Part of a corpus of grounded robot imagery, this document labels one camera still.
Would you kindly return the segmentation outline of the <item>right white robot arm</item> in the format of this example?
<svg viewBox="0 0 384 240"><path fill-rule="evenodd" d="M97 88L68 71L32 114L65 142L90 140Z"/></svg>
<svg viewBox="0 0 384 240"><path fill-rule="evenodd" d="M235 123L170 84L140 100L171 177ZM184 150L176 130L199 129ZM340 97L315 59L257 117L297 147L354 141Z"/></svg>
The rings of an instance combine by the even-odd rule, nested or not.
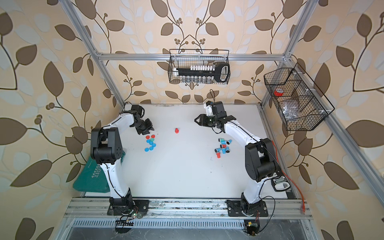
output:
<svg viewBox="0 0 384 240"><path fill-rule="evenodd" d="M283 175L274 153L272 141L253 135L242 127L235 117L218 118L201 114L195 118L195 123L203 127L218 128L244 147L245 168L251 178L242 194L245 204L252 205L261 201L264 182Z"/></svg>

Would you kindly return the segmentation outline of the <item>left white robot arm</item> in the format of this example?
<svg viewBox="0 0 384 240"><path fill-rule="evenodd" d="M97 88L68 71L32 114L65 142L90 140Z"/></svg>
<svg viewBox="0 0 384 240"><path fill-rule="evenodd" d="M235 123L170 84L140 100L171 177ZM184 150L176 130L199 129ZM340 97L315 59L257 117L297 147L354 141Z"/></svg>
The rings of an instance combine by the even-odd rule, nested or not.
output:
<svg viewBox="0 0 384 240"><path fill-rule="evenodd" d="M149 119L143 119L144 115L142 106L132 105L130 110L119 113L111 123L91 132L91 158L103 169L112 199L125 198L129 192L123 180L121 159L124 150L120 134L134 128L138 135L149 135L154 128Z"/></svg>

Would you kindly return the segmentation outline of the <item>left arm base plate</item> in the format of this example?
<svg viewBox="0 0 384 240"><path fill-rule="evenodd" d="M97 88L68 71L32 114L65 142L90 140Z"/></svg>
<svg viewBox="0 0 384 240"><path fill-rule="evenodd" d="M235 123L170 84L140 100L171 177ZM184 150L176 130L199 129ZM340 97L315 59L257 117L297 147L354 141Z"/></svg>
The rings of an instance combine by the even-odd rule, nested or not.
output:
<svg viewBox="0 0 384 240"><path fill-rule="evenodd" d="M149 200L123 200L109 199L110 206L107 211L108 216L128 216L142 218L149 210Z"/></svg>

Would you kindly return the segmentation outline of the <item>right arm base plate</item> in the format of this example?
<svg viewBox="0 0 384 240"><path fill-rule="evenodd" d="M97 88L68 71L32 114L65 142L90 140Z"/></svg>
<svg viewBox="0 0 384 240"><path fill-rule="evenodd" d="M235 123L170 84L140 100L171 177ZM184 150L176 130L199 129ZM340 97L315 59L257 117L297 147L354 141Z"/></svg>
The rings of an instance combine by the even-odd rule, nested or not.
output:
<svg viewBox="0 0 384 240"><path fill-rule="evenodd" d="M266 203L261 200L254 204L248 204L246 200L232 201L227 200L227 209L229 217L268 217L268 209Z"/></svg>

